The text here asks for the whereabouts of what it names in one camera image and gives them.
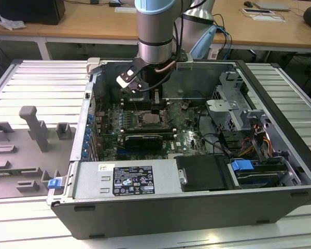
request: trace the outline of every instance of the yellow wire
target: yellow wire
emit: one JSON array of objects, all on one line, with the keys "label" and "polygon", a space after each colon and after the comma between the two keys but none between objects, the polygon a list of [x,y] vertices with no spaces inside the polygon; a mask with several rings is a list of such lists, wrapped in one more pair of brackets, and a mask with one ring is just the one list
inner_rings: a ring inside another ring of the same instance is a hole
[{"label": "yellow wire", "polygon": [[251,150],[253,150],[253,145],[251,145],[248,149],[246,149],[245,151],[243,151],[241,154],[239,154],[238,156],[243,156],[247,153],[249,153]]}]

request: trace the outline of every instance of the blue latch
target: blue latch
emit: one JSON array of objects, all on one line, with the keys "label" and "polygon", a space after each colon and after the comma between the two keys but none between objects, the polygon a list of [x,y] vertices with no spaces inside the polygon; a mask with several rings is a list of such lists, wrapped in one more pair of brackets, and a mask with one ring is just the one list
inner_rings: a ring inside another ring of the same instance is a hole
[{"label": "blue latch", "polygon": [[61,188],[61,179],[51,179],[48,181],[48,189],[60,189]]},{"label": "blue latch", "polygon": [[235,160],[231,163],[234,171],[236,170],[254,170],[250,160]]}]

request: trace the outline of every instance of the desk leg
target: desk leg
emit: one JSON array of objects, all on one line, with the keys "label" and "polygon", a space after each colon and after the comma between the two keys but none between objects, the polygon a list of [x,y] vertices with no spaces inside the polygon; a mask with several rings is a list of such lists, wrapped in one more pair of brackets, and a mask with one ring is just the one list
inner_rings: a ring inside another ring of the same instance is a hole
[{"label": "desk leg", "polygon": [[52,60],[52,55],[50,53],[50,51],[47,48],[46,45],[46,39],[44,37],[38,37],[36,39],[36,42],[38,44],[38,48],[41,54],[41,58],[43,60]]},{"label": "desk leg", "polygon": [[212,44],[207,56],[208,60],[216,60],[218,57],[219,50],[222,48],[223,44]]}]

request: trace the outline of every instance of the power supply label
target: power supply label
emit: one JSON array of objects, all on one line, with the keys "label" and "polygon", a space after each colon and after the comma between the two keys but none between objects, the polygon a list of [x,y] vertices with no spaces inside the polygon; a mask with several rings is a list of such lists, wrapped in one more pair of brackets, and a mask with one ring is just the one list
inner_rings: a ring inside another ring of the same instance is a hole
[{"label": "power supply label", "polygon": [[148,195],[154,193],[152,166],[123,167],[113,170],[113,195]]}]

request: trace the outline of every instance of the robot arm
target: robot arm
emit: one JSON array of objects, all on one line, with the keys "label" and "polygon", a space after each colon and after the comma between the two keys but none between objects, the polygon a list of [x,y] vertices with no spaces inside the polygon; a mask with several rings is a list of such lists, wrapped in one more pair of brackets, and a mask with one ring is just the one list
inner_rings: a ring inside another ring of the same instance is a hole
[{"label": "robot arm", "polygon": [[[129,86],[137,74],[146,67],[171,63],[173,23],[185,12],[192,0],[135,0],[139,58],[117,78],[122,88]],[[147,78],[153,78],[154,69],[148,70]],[[135,91],[138,84],[129,87]]]}]

